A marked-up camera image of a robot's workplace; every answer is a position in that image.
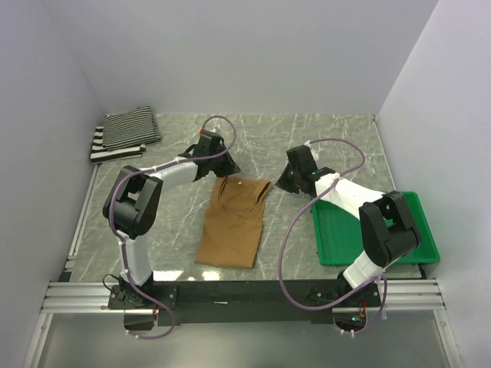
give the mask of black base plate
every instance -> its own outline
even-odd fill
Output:
[[[308,306],[327,304],[338,299],[339,281],[289,280],[290,295]],[[302,310],[291,304],[278,281],[155,281],[152,296],[175,310],[178,324],[266,322],[310,320],[313,324],[332,324],[332,311]],[[358,307],[365,299],[367,307],[380,307],[376,284],[367,286],[336,307]],[[135,303],[120,286],[112,288],[109,309],[152,309],[153,303]],[[170,315],[160,310],[157,324],[169,326]]]

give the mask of brown shirt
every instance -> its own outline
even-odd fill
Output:
[[[271,187],[268,180],[217,178],[195,262],[252,268]]]

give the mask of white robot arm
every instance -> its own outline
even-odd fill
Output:
[[[214,132],[202,130],[199,142],[190,146],[174,161],[183,158],[205,157],[225,150],[223,138]],[[125,166],[120,171],[103,207],[103,215],[109,218],[110,201],[118,184],[131,173],[152,168],[137,169]],[[114,207],[114,224],[118,234],[125,240],[128,269],[136,286],[145,285],[152,276],[152,268],[148,259],[147,233],[157,215],[157,208],[162,192],[175,186],[194,182],[213,171],[218,177],[239,173],[240,168],[227,152],[215,159],[199,162],[184,162],[179,165],[157,170],[151,174],[142,174],[130,179],[117,196]],[[120,277],[128,282],[127,270],[123,267],[123,253],[120,248]]]
[[[315,197],[338,180],[321,200],[342,208],[360,221],[364,250],[338,277],[346,284],[346,290],[382,274],[420,245],[420,233],[401,193],[374,191],[340,178],[332,169],[319,169],[305,145],[289,149],[287,156],[288,164],[276,186]],[[392,225],[387,226],[384,219],[391,219]]]

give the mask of gray marble surface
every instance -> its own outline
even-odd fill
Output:
[[[228,114],[236,125],[237,142],[231,154],[242,172],[236,176],[269,179],[275,182],[286,164],[285,151],[307,140],[333,136],[355,142],[367,155],[363,168],[348,176],[371,189],[394,188],[377,127],[371,115],[327,114]],[[158,115],[163,140],[149,145],[143,157],[103,163],[98,170],[94,195],[87,209],[71,281],[100,281],[106,273],[118,274],[119,252],[115,237],[102,216],[102,206],[120,168],[153,166],[173,159],[197,142],[206,115]],[[207,129],[219,131],[230,142],[231,130],[224,121],[213,120]],[[342,171],[354,166],[358,153],[343,143],[313,146],[319,165]],[[308,201],[274,187],[266,199],[263,233],[250,270],[215,268],[195,264],[194,258],[203,229],[203,216],[215,178],[213,174],[198,182],[176,187],[162,194],[157,220],[149,232],[150,265],[158,280],[263,280],[277,279],[278,250],[295,213]],[[297,222],[284,259],[284,276],[291,279],[335,278],[340,268],[319,264],[314,223],[310,213]],[[419,277],[416,266],[393,266],[400,278]]]

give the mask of striped cloth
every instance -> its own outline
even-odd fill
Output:
[[[129,113],[104,117],[103,144],[108,150],[118,150],[159,140],[161,136],[150,106],[138,107]]]
[[[91,162],[92,163],[102,163],[104,161],[109,161],[112,159],[124,159],[126,157],[138,157],[142,156],[146,151],[147,147],[144,144],[139,146],[115,149],[109,151],[103,147],[102,137],[104,135],[104,128],[99,126],[95,128],[94,140],[92,141],[92,151],[91,151]]]

